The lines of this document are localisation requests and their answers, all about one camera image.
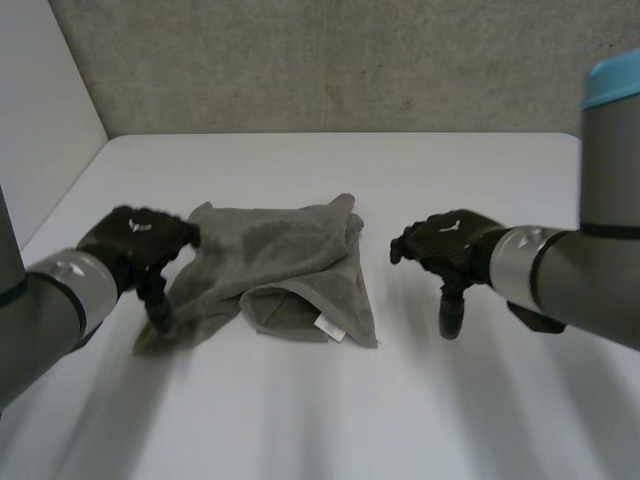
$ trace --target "white wall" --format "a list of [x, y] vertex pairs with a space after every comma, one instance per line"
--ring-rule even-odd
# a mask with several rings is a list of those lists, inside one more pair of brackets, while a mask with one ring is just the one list
[[0, 1], [0, 185], [21, 247], [106, 141], [49, 3]]

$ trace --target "white tag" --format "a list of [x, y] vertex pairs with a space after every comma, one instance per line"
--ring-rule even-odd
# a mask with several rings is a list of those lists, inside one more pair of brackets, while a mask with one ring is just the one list
[[327, 317], [322, 314], [320, 314], [314, 325], [333, 338], [336, 342], [340, 342], [347, 333], [337, 325], [327, 320]]

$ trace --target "gray towel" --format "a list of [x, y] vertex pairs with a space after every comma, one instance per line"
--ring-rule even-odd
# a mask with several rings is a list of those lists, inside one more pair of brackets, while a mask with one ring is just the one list
[[194, 347], [241, 310], [260, 333], [306, 341], [327, 341], [313, 325], [323, 313], [358, 344], [377, 348], [354, 202], [342, 194], [297, 210], [196, 208], [189, 221], [200, 226], [202, 244], [168, 293], [176, 334], [160, 338], [146, 325], [134, 352]]

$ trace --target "blue cap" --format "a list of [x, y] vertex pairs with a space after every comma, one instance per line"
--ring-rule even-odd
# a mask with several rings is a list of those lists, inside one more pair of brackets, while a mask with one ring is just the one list
[[640, 93], [640, 48], [600, 62], [585, 79], [582, 109], [598, 107]]

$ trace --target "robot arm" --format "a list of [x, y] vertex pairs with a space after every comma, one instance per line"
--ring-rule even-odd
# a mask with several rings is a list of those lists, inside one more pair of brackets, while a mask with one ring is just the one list
[[392, 263], [443, 278], [443, 337], [460, 331], [464, 290], [487, 284], [534, 331], [572, 325], [640, 350], [640, 49], [595, 66], [586, 86], [579, 230], [458, 210], [392, 241]]
[[198, 243], [197, 227], [177, 217], [119, 207], [75, 249], [25, 271], [0, 191], [0, 411], [86, 344], [127, 290], [136, 289], [157, 333], [170, 335], [161, 271]]

